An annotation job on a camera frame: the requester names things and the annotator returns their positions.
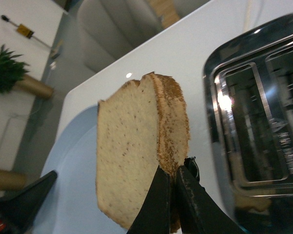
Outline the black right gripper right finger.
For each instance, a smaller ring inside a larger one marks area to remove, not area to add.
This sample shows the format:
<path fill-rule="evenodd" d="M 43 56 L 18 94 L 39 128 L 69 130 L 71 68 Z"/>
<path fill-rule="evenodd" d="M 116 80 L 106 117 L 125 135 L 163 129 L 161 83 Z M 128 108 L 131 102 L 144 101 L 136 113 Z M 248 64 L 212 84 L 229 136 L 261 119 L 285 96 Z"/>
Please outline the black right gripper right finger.
<path fill-rule="evenodd" d="M 176 201 L 184 234 L 243 234 L 199 183 L 195 158 L 186 158 L 176 174 Z"/>

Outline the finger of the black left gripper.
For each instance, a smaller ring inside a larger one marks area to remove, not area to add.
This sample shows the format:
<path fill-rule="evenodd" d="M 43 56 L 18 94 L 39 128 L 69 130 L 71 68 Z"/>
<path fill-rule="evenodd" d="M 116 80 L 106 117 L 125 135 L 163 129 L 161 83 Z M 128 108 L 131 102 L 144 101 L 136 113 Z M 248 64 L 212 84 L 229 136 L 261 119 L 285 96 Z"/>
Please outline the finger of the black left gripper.
<path fill-rule="evenodd" d="M 56 171 L 50 171 L 15 195 L 0 197 L 0 234 L 27 232 L 57 177 Z"/>

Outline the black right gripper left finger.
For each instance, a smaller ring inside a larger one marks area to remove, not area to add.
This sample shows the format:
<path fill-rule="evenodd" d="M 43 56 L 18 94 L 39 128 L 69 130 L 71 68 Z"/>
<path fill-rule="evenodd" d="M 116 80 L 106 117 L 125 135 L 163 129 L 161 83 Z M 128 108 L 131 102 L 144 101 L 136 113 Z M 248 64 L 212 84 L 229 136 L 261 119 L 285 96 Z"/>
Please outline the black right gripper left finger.
<path fill-rule="evenodd" d="M 170 233 L 170 197 L 170 176 L 158 167 L 141 210 L 127 232 Z"/>

